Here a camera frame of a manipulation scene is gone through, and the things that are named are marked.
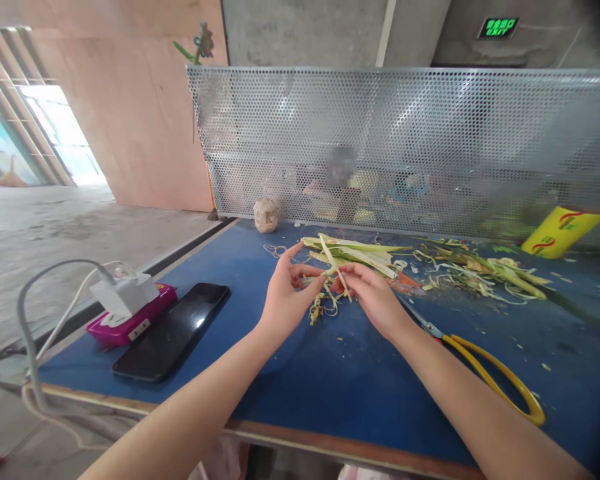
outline scissors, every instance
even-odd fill
[[[538,403],[538,400],[531,393],[531,390],[529,390],[529,388],[524,383],[522,383],[522,380],[516,377],[514,372],[509,370],[509,368],[504,363],[500,362],[500,360],[495,358],[489,352],[482,350],[482,348],[472,344],[467,340],[464,340],[464,338],[460,338],[457,335],[445,335],[440,330],[438,330],[438,328],[436,328],[434,324],[426,321],[422,317],[422,315],[420,315],[411,305],[408,305],[406,302],[404,302],[404,300],[402,300],[399,297],[398,300],[400,300],[400,303],[405,308],[405,310],[409,312],[409,314],[411,314],[411,316],[414,319],[418,320],[420,326],[422,326],[422,328],[426,332],[429,332],[429,334],[438,343],[443,345],[444,341],[453,348],[455,348],[458,352],[460,352],[460,354],[468,360],[471,366],[476,370],[476,372],[478,372],[478,374],[487,383],[487,385],[490,386],[490,388],[494,392],[500,395],[512,408],[518,410],[518,412],[521,415],[523,415],[527,420],[529,420],[532,424],[536,425],[537,427],[541,426],[542,424],[544,424],[544,422],[546,422],[547,418],[545,417],[545,413],[542,411],[542,407]],[[488,374],[485,368],[480,364],[480,362],[478,362],[478,360],[476,360],[476,358],[469,352],[469,350],[479,353],[484,358],[489,360],[492,364],[496,366],[496,368],[498,368],[498,370],[500,370],[500,372],[504,374],[504,376],[506,376],[506,378],[508,378],[508,380],[515,386],[518,392],[520,392],[520,395],[522,395],[522,397],[524,398],[529,408],[529,412],[531,413],[523,412],[510,400],[510,398],[508,398],[508,396],[502,391],[502,389],[493,380],[493,378],[491,378],[490,374]]]

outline hand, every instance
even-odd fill
[[[275,266],[269,281],[267,300],[258,326],[274,333],[284,341],[300,324],[307,309],[320,293],[327,278],[320,276],[324,270],[305,265],[291,264],[291,259],[302,250],[302,242],[288,249]],[[305,288],[304,277],[316,277]]]
[[[342,265],[340,272],[349,290],[353,291],[352,295],[358,296],[362,309],[384,338],[394,342],[400,331],[415,326],[389,284],[378,273],[360,263]],[[342,292],[339,277],[336,277],[331,289]]]

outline black smartphone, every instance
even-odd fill
[[[156,382],[200,341],[229,296],[229,288],[197,283],[113,364],[116,375]]]

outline pink power bank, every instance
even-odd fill
[[[120,347],[134,341],[159,315],[174,304],[178,297],[175,289],[170,285],[156,283],[160,290],[154,300],[142,307],[138,313],[127,319],[121,315],[112,315],[104,312],[96,320],[87,325],[87,331],[96,340],[106,346]]]

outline plywood wall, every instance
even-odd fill
[[[221,0],[28,0],[23,17],[118,203],[208,211],[185,59],[206,21],[227,64]]]

